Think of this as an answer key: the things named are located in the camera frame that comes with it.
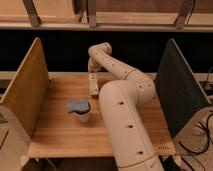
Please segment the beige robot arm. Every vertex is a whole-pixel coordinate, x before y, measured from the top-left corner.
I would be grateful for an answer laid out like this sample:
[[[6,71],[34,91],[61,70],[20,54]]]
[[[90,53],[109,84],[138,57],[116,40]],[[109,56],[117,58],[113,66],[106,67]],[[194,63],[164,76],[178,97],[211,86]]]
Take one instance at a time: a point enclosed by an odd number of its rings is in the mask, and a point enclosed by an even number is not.
[[[105,68],[116,77],[100,89],[99,106],[118,171],[164,171],[139,116],[139,109],[155,96],[153,80],[113,58],[107,42],[91,46],[88,54],[90,72]]]

